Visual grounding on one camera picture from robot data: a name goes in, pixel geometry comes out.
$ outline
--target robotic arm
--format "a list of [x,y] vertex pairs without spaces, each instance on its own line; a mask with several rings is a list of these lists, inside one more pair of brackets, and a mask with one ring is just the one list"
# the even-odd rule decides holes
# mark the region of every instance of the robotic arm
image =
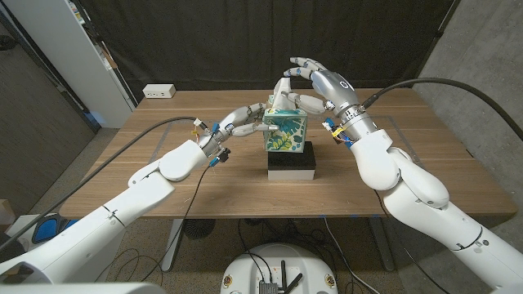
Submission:
[[361,179],[371,189],[386,191],[383,202],[397,220],[444,244],[493,289],[523,283],[523,255],[453,205],[443,183],[412,163],[405,151],[391,147],[391,138],[378,130],[345,78],[314,60],[293,57],[291,62],[300,67],[284,76],[310,79],[327,99],[324,108],[342,122],[325,126],[348,141]]
[[277,130],[278,126],[256,125],[263,116],[262,103],[241,107],[227,115],[200,137],[188,140],[161,159],[143,167],[129,180],[129,188],[97,208],[74,226],[42,246],[0,264],[0,283],[85,283],[95,282],[113,260],[125,227],[157,207],[173,194],[170,181],[184,180],[194,169],[207,163],[215,166],[228,159],[221,146],[231,136],[246,136],[256,130]]

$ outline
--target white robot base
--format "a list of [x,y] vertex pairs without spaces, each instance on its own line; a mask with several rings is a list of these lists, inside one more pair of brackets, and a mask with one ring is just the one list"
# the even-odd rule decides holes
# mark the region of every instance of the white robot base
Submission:
[[260,266],[264,283],[269,284],[269,268],[258,256],[266,261],[270,267],[273,284],[260,283],[260,270],[246,252],[227,267],[221,281],[221,294],[337,294],[333,271],[318,256],[301,247],[286,243],[269,243],[255,247],[249,252]]

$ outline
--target table surface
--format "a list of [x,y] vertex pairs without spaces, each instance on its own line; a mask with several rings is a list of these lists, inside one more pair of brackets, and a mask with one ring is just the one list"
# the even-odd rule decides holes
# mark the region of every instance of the table surface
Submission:
[[[357,89],[362,102],[377,89]],[[317,96],[312,90],[296,92]],[[167,118],[194,116],[216,122],[232,110],[265,102],[271,90],[179,91],[172,99],[144,99],[96,160],[92,172],[141,131]],[[451,201],[472,216],[511,216],[517,207],[487,171],[467,152],[444,123],[411,89],[396,89],[369,109],[379,128],[394,146],[437,176]],[[314,180],[267,180],[267,153],[261,132],[230,138],[232,152],[226,163],[206,173],[188,218],[384,216],[374,192],[360,179],[354,156],[336,145],[321,126],[324,116],[309,115],[306,139],[316,158]],[[158,127],[117,157],[69,198],[60,210],[65,217],[81,217],[127,188],[135,171],[161,158],[188,139],[192,122]],[[173,196],[144,217],[182,218],[204,167],[187,179],[172,183]]]

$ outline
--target tissue box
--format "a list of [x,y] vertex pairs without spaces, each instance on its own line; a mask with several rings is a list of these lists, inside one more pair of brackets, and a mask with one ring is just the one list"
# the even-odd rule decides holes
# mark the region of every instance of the tissue box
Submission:
[[278,131],[266,131],[265,150],[271,152],[303,152],[307,113],[301,109],[266,109],[263,122],[279,126]]

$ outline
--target wall outlet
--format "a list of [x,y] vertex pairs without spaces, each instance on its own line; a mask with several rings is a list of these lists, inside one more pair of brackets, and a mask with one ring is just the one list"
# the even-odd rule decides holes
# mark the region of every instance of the wall outlet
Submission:
[[142,91],[146,98],[172,98],[177,89],[173,84],[147,84]]

